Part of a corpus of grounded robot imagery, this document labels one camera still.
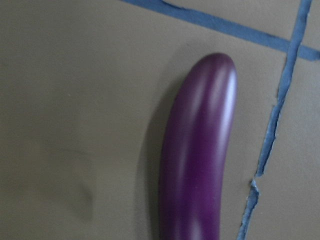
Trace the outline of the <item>purple eggplant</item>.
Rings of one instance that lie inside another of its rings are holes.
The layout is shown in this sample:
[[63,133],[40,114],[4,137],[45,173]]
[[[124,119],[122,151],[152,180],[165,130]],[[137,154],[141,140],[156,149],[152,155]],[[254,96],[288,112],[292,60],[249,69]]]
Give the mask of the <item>purple eggplant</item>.
[[162,240],[217,240],[224,166],[237,98],[230,56],[213,53],[190,70],[167,121],[159,173]]

